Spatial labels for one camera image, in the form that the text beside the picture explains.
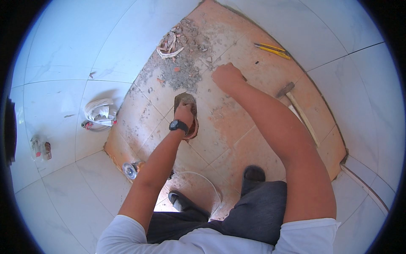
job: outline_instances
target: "person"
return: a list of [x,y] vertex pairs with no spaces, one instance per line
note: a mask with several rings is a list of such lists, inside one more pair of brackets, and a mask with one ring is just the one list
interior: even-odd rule
[[102,233],[97,254],[332,253],[340,224],[335,220],[335,197],[305,126],[277,99],[245,82],[232,63],[217,67],[212,78],[252,117],[285,166],[286,183],[266,182],[264,171],[249,165],[243,173],[241,199],[224,221],[208,222],[210,213],[178,191],[168,197],[179,213],[154,212],[178,146],[193,122],[190,105],[181,103],[171,131]]

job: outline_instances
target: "wristwatch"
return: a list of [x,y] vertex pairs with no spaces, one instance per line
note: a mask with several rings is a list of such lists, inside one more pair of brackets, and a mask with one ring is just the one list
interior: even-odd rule
[[169,124],[169,130],[177,130],[177,129],[183,130],[185,132],[185,136],[189,132],[189,128],[184,122],[182,122],[181,120],[173,120]]

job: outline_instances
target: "hammer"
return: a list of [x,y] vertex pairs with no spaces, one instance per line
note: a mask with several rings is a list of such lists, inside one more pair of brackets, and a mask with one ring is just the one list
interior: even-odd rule
[[307,117],[306,117],[305,113],[303,112],[302,108],[299,106],[298,102],[293,97],[293,94],[290,92],[290,91],[292,91],[292,89],[294,87],[295,87],[295,84],[293,82],[290,82],[289,84],[284,86],[281,90],[279,90],[279,92],[276,94],[276,98],[279,98],[279,97],[284,96],[284,95],[286,95],[286,97],[289,98],[289,100],[292,103],[293,107],[296,109],[296,111],[298,112],[298,114],[302,118],[305,126],[309,130],[310,135],[313,138],[314,143],[316,144],[316,147],[319,147],[320,146],[319,139],[317,138],[316,133],[314,132],[314,129],[311,126],[309,119],[307,119]]

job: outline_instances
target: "white t-shirt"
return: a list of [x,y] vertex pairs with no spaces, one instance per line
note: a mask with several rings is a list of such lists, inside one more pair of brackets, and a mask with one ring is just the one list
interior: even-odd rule
[[335,219],[293,221],[282,225],[276,246],[250,239],[223,235],[211,228],[198,228],[179,238],[161,244],[149,244],[145,230],[136,220],[117,215],[102,233],[97,254],[163,254],[163,253],[333,253],[338,226]]

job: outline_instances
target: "hammer handle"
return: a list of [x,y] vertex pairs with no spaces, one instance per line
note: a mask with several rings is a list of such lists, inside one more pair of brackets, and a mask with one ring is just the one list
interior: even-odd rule
[[298,102],[293,97],[293,94],[291,92],[287,92],[286,96],[289,98],[290,102],[292,103],[292,105],[295,107],[296,111],[298,112],[298,114],[302,118],[305,126],[309,130],[310,135],[314,140],[314,143],[316,144],[316,147],[319,147],[320,146],[319,139],[317,138],[316,133],[314,132],[314,129],[311,126],[309,119],[307,119],[307,117],[306,117],[305,113],[303,112],[302,108],[299,106]]

